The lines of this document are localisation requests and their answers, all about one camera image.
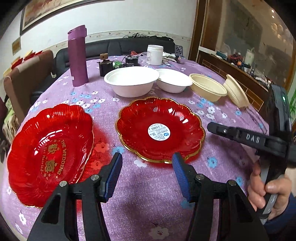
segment round white sticker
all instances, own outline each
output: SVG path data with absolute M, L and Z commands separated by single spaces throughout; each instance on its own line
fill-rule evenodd
M 148 128 L 149 136 L 156 141 L 165 141 L 170 137 L 170 129 L 160 123 L 155 123 Z

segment human hand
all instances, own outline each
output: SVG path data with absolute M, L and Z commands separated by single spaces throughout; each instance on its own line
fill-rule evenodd
M 264 186 L 260 178 L 261 168 L 256 162 L 253 166 L 253 172 L 250 177 L 250 184 L 248 186 L 249 201 L 255 211 L 257 208 L 264 208 L 264 195 L 268 192 L 270 194 L 278 194 L 277 200 L 271 210 L 268 220 L 271 220 L 282 214 L 289 202 L 289 196 L 292 190 L 292 181 L 285 175 L 283 178 L 272 180 Z

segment white bowl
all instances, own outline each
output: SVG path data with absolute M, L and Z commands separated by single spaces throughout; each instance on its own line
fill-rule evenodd
M 187 86 L 192 85 L 191 79 L 173 69 L 157 69 L 159 78 L 156 81 L 159 88 L 169 93 L 181 93 Z
M 112 70 L 104 80 L 119 96 L 132 98 L 147 94 L 158 77 L 155 69 L 133 66 Z
M 223 86 L 227 90 L 227 94 L 232 102 L 235 103 L 238 108 L 249 106 L 249 100 L 239 83 L 229 74 L 227 74 L 226 77 L 227 79 Z
M 202 74 L 191 74 L 189 77 L 193 82 L 191 89 L 199 96 L 211 102 L 215 102 L 222 96 L 227 95 L 227 91 L 223 85 L 212 78 Z

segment blue sleeve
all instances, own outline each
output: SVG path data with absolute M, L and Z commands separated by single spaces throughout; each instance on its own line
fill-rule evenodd
M 264 227 L 268 234 L 276 234 L 281 231 L 290 219 L 296 214 L 296 198 L 291 194 L 285 211 L 278 217 L 265 223 Z

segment silver screw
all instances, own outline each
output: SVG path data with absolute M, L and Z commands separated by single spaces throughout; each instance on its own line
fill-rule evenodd
M 92 179 L 93 181 L 98 180 L 98 179 L 99 179 L 99 175 L 97 175 L 97 174 L 92 175 L 92 176 L 91 176 L 91 179 Z
M 229 180 L 228 183 L 230 186 L 235 186 L 237 184 L 235 180 Z
M 197 174 L 196 175 L 197 180 L 203 180 L 204 178 L 205 178 L 205 176 L 203 174 Z
M 64 186 L 67 185 L 67 182 L 66 182 L 66 181 L 61 181 L 61 182 L 59 183 L 59 185 L 60 185 L 61 187 L 64 187 Z

